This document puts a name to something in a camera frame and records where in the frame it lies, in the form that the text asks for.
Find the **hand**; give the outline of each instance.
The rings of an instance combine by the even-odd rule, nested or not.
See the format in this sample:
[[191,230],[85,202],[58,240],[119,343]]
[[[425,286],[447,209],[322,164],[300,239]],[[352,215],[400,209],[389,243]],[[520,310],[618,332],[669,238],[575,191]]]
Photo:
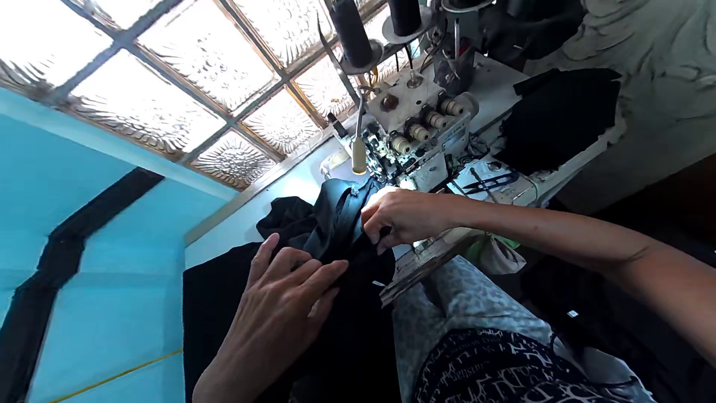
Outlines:
[[[378,244],[380,255],[391,247],[424,240],[446,229],[458,227],[454,217],[459,216],[459,213],[454,208],[455,203],[461,199],[464,198],[451,194],[423,193],[386,186],[371,196],[368,204],[363,207],[363,230],[373,244]],[[380,239],[383,227],[392,227],[392,231]]]
[[322,265],[290,247],[270,262],[278,243],[272,234],[251,261],[236,315],[194,388],[194,402],[252,402],[316,340],[338,293],[326,290],[348,262]]

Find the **patterned pants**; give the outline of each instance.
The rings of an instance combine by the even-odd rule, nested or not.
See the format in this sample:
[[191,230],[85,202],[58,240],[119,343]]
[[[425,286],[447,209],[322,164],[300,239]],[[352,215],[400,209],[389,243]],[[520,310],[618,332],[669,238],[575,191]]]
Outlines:
[[[497,328],[549,345],[550,326],[461,256],[437,269],[424,284],[394,302],[395,355],[403,403],[410,402],[415,377],[428,353],[452,329]],[[555,352],[580,367],[559,340]]]

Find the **window frame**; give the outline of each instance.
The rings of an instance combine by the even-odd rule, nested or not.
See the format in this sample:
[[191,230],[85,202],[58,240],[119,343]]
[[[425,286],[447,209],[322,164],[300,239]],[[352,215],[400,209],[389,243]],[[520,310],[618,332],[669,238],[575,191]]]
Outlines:
[[[79,0],[56,1],[61,1],[65,6],[74,11],[75,14],[86,19],[95,28],[106,34],[112,40],[112,44],[110,47],[100,52],[91,62],[80,69],[65,83],[50,90],[38,91],[38,89],[33,88],[32,85],[25,87],[4,85],[4,87],[20,92],[22,95],[27,96],[32,100],[39,101],[51,108],[61,110],[74,118],[99,127],[104,131],[109,131],[116,136],[124,138],[127,141],[131,141],[137,146],[150,150],[174,163],[180,164],[184,168],[198,172],[204,176],[208,176],[224,186],[237,189],[242,193],[247,193],[242,194],[242,196],[248,198],[251,198],[253,194],[281,177],[285,172],[308,156],[315,148],[330,138],[329,131],[325,130],[328,127],[325,117],[316,110],[306,94],[301,90],[295,81],[297,77],[314,66],[319,60],[321,60],[322,57],[326,55],[326,52],[320,42],[310,46],[310,48],[308,48],[303,55],[288,64],[286,67],[283,67],[276,55],[273,54],[269,45],[259,36],[258,32],[251,25],[248,18],[240,10],[239,6],[234,4],[232,0],[213,0],[213,3],[220,11],[222,11],[229,22],[231,22],[241,33],[241,35],[254,49],[256,54],[264,63],[276,72],[279,77],[276,82],[269,83],[261,88],[255,96],[250,98],[249,101],[245,102],[238,110],[232,113],[230,110],[227,110],[227,108],[208,97],[197,85],[194,85],[186,80],[170,65],[163,62],[158,56],[154,55],[147,47],[142,46],[137,40],[137,38],[151,28],[151,26],[154,25],[159,18],[174,10],[174,8],[179,6],[183,0],[159,1],[153,8],[140,16],[138,20],[127,29],[121,29],[116,23],[109,19],[98,18],[97,16],[92,15],[82,6],[82,2]],[[321,2],[321,6],[325,6],[326,8],[330,5],[330,0],[319,1]],[[364,24],[376,16],[384,6],[386,6],[386,0],[365,1],[359,9],[359,13],[361,14]],[[332,32],[326,39],[331,47],[335,47],[338,43],[338,38],[334,32]],[[139,61],[153,68],[164,80],[178,87],[194,101],[200,103],[204,108],[219,116],[223,119],[224,125],[207,137],[193,150],[189,152],[179,150],[177,153],[168,154],[152,149],[151,147],[147,147],[141,142],[131,138],[131,136],[126,136],[125,134],[113,131],[111,128],[108,128],[101,123],[94,122],[93,120],[85,118],[74,112],[69,107],[71,91],[73,91],[76,86],[78,86],[83,80],[87,79],[92,73],[97,71],[97,69],[103,66],[104,63],[114,57],[122,49],[125,49],[131,55],[138,58]],[[357,79],[359,82],[364,83],[363,77],[358,77]],[[284,88],[288,94],[295,99],[301,109],[311,118],[313,123],[315,123],[320,129],[313,138],[309,139],[305,144],[291,152],[289,155],[284,155],[274,147],[270,146],[258,134],[254,133],[249,127],[243,124],[244,118],[258,110],[262,105],[266,104],[273,96],[277,95]],[[342,113],[342,116],[339,116],[339,118],[345,118],[346,116],[347,111]],[[211,174],[198,169],[192,164],[192,162],[194,162],[194,160],[196,160],[202,152],[209,149],[214,143],[219,141],[225,133],[231,130],[237,132],[244,140],[248,141],[252,146],[266,154],[276,163],[273,168],[269,169],[263,174],[263,176],[255,180],[252,184],[232,186],[226,181],[214,177]]]

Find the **black stripe on wall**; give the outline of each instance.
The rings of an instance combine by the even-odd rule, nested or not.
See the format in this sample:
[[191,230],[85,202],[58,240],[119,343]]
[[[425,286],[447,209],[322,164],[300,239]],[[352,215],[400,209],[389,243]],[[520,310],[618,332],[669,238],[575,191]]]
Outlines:
[[164,179],[135,168],[49,235],[37,270],[13,295],[0,328],[0,402],[26,400],[57,292],[79,269],[85,240]]

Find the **yellow line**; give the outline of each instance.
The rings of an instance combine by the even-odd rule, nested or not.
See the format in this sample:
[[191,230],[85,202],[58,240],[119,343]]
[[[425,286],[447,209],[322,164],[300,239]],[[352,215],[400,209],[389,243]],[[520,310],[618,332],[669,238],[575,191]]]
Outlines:
[[154,364],[154,363],[157,362],[157,361],[162,361],[163,359],[165,359],[165,358],[167,358],[167,357],[171,357],[171,356],[173,356],[173,355],[175,355],[175,354],[179,354],[179,353],[181,353],[181,352],[183,352],[183,350],[182,350],[182,349],[178,349],[177,351],[171,352],[171,353],[169,353],[169,354],[167,354],[167,355],[165,355],[165,356],[161,356],[161,357],[159,357],[158,359],[153,359],[152,361],[147,361],[147,362],[145,362],[145,363],[142,364],[142,365],[137,365],[136,367],[130,368],[130,369],[128,369],[127,371],[120,372],[119,374],[114,375],[114,376],[110,376],[109,378],[105,379],[104,381],[99,381],[99,382],[97,382],[96,384],[89,385],[88,387],[83,388],[83,389],[80,389],[80,390],[78,390],[77,392],[73,392],[73,393],[70,393],[70,394],[66,394],[66,395],[64,395],[63,397],[60,397],[59,399],[51,400],[49,403],[57,403],[57,402],[61,402],[61,401],[63,401],[63,400],[67,400],[67,399],[69,399],[70,397],[75,397],[75,396],[77,396],[78,394],[84,393],[84,392],[86,392],[86,391],[88,391],[88,390],[90,390],[90,389],[94,389],[94,388],[98,387],[99,385],[103,385],[103,384],[106,384],[106,383],[109,382],[109,381],[113,381],[113,380],[119,378],[120,376],[124,376],[124,375],[126,375],[126,374],[129,374],[130,372],[137,371],[137,370],[140,369],[140,368],[144,368],[144,367],[147,366],[147,365]]

